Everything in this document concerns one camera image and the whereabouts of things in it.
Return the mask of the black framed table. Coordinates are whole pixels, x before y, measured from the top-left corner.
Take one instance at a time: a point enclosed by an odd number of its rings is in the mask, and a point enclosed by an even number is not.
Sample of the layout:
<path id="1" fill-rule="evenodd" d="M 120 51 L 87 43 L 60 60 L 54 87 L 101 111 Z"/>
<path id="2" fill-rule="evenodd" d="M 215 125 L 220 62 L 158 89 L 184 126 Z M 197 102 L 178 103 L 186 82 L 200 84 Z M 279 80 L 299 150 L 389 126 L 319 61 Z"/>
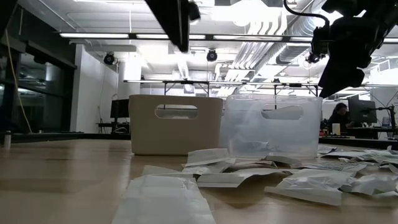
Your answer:
<path id="1" fill-rule="evenodd" d="M 167 85 L 171 83 L 173 86 L 175 84 L 181 84 L 181 85 L 199 85 L 203 91 L 207 94 L 207 97 L 210 96 L 210 83 L 209 81 L 198 81 L 198 80 L 163 80 L 161 83 L 164 84 L 164 95 L 167 94 L 169 89 L 167 88 Z"/>
<path id="2" fill-rule="evenodd" d="M 308 90 L 310 94 L 315 97 L 319 96 L 319 86 L 314 83 L 273 83 L 274 95 L 278 95 L 282 90 L 293 89 L 293 90 Z"/>

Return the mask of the grey plastic bin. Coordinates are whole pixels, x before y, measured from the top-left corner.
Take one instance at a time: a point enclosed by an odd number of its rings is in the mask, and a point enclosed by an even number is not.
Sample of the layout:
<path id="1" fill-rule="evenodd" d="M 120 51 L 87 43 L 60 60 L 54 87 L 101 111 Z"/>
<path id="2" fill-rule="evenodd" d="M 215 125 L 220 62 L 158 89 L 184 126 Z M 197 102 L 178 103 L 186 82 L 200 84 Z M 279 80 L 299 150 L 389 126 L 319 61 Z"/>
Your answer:
<path id="1" fill-rule="evenodd" d="M 186 156 L 217 148 L 221 98 L 131 95 L 131 151 L 138 156 Z"/>

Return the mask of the silver ventilation duct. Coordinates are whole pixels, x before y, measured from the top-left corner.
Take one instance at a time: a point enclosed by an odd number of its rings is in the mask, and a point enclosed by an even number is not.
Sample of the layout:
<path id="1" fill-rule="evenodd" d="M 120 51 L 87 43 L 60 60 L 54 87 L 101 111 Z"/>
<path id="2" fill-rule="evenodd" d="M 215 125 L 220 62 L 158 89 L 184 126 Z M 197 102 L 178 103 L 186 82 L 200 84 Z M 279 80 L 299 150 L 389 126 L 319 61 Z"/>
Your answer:
<path id="1" fill-rule="evenodd" d="M 314 0 L 305 10 L 306 13 L 323 14 L 322 5 L 326 0 Z M 324 26 L 324 20 L 316 17 L 298 17 L 293 25 L 288 28 L 287 35 L 312 36 L 316 27 Z M 287 65 L 292 63 L 299 55 L 307 51 L 308 47 L 285 44 L 283 51 L 276 57 L 276 63 Z"/>

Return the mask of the long white paper packet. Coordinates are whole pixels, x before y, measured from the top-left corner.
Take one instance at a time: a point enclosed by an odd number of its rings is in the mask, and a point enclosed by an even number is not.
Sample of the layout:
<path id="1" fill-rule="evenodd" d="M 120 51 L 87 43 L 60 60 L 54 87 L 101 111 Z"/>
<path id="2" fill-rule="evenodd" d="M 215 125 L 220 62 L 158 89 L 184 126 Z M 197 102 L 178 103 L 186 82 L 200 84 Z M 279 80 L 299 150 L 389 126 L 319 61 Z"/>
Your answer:
<path id="1" fill-rule="evenodd" d="M 111 224 L 216 224 L 195 179 L 144 175 L 130 181 Z"/>
<path id="2" fill-rule="evenodd" d="M 237 188 L 254 175 L 270 175 L 277 172 L 282 172 L 282 169 L 243 169 L 230 173 L 207 173 L 197 179 L 197 185 L 199 187 Z"/>
<path id="3" fill-rule="evenodd" d="M 349 172 L 335 170 L 302 169 L 284 178 L 275 187 L 265 187 L 272 194 L 292 197 L 309 202 L 339 206 L 342 186 L 350 187 L 356 179 Z"/>
<path id="4" fill-rule="evenodd" d="M 188 153 L 186 167 L 212 164 L 229 159 L 227 148 L 202 149 Z"/>
<path id="5" fill-rule="evenodd" d="M 216 162 L 212 164 L 203 164 L 199 166 L 185 167 L 182 172 L 196 175 L 222 173 L 229 167 L 226 162 Z"/>

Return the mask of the clear plastic bin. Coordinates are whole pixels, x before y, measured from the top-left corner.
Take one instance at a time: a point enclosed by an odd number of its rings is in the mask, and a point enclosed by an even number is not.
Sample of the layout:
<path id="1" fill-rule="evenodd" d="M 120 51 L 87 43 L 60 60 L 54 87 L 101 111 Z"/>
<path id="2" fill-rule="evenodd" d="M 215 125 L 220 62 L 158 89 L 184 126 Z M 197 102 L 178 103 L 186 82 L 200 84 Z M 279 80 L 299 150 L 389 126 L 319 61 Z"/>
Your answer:
<path id="1" fill-rule="evenodd" d="M 314 158 L 322 102 L 322 98 L 307 96 L 230 95 L 221 118 L 220 143 L 234 157 Z M 240 151 L 241 144 L 248 141 L 267 141 L 269 150 L 254 154 Z"/>

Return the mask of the black printed white packet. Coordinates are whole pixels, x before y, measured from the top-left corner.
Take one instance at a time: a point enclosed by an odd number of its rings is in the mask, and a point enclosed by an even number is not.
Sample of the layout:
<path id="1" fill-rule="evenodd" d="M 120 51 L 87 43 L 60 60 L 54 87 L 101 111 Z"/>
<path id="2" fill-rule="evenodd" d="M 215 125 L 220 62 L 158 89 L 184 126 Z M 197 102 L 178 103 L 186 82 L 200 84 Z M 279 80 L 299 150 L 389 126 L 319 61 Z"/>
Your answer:
<path id="1" fill-rule="evenodd" d="M 267 152 L 269 150 L 269 147 L 267 141 L 266 142 L 248 141 L 248 142 L 243 142 L 239 150 L 245 153 L 254 154 L 260 152 Z"/>
<path id="2" fill-rule="evenodd" d="M 321 162 L 321 163 L 313 163 L 306 164 L 298 167 L 299 169 L 320 169 L 320 170 L 335 170 L 339 172 L 350 172 L 357 173 L 365 169 L 369 164 L 368 163 L 336 163 L 336 162 Z"/>

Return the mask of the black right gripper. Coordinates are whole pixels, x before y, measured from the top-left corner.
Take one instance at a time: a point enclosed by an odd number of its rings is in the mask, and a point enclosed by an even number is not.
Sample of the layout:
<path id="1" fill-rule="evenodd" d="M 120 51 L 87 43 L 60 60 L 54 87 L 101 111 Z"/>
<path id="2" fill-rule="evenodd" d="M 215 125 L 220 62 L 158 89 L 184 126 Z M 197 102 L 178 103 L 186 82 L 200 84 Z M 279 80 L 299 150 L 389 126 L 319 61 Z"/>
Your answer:
<path id="1" fill-rule="evenodd" d="M 321 98 L 347 88 L 360 87 L 371 55 L 379 49 L 388 34 L 385 14 L 365 14 L 362 17 L 341 17 L 330 27 L 329 61 L 318 86 Z"/>

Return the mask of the small white crumpled packet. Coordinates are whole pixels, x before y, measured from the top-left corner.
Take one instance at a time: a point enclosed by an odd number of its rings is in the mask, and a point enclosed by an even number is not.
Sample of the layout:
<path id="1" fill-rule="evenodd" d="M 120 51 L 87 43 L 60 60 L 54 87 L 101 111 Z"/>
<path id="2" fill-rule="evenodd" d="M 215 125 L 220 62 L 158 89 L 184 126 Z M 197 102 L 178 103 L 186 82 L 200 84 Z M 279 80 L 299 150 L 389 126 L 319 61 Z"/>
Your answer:
<path id="1" fill-rule="evenodd" d="M 397 190 L 398 176 L 389 175 L 364 175 L 350 183 L 349 185 L 342 185 L 340 189 L 343 192 L 357 193 L 364 195 L 376 195 Z"/>

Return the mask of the black computer monitor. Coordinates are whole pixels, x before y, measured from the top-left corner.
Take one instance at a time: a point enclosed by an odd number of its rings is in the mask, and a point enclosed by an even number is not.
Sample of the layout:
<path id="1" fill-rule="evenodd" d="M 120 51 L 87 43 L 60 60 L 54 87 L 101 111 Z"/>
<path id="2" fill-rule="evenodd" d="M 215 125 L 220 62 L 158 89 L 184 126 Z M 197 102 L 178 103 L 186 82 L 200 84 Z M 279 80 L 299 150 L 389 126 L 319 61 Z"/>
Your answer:
<path id="1" fill-rule="evenodd" d="M 113 100 L 111 102 L 111 118 L 129 117 L 129 100 Z"/>
<path id="2" fill-rule="evenodd" d="M 354 98 L 348 99 L 350 119 L 357 123 L 376 123 L 376 104 L 373 101 L 364 101 Z"/>

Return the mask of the person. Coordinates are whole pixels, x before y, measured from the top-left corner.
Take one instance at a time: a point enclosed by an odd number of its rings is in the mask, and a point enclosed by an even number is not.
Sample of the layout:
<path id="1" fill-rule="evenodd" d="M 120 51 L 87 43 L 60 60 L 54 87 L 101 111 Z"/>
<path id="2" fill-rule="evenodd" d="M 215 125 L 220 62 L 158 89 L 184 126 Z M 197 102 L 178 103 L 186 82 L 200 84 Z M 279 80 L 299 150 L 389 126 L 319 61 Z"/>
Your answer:
<path id="1" fill-rule="evenodd" d="M 338 103 L 333 109 L 332 115 L 328 120 L 329 130 L 333 130 L 333 124 L 340 125 L 340 131 L 342 133 L 346 133 L 348 128 L 352 128 L 354 126 L 354 121 L 349 118 L 348 107 L 344 103 Z"/>

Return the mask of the dark office desk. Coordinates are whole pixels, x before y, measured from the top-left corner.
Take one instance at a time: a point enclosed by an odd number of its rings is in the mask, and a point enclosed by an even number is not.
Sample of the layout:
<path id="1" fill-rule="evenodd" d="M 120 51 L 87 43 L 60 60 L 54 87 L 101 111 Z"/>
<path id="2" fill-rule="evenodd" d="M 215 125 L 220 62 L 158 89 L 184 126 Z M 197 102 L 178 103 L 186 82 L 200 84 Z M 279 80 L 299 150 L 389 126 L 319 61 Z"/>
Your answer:
<path id="1" fill-rule="evenodd" d="M 129 134 L 129 123 L 98 123 L 99 134 Z"/>

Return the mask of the black overhead frame bar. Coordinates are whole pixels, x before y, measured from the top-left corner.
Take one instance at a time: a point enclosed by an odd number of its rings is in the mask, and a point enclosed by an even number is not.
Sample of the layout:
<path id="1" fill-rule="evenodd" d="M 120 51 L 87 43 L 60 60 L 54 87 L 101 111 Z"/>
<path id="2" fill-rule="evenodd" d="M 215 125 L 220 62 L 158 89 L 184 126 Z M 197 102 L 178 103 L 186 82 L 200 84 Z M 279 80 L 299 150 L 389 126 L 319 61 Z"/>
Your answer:
<path id="1" fill-rule="evenodd" d="M 166 34 L 134 34 L 134 33 L 79 33 L 61 32 L 59 35 L 67 39 L 95 39 L 95 40 L 169 40 Z M 192 41 L 225 41 L 225 42 L 283 42 L 309 44 L 312 37 L 288 35 L 238 35 L 238 34 L 189 34 Z"/>

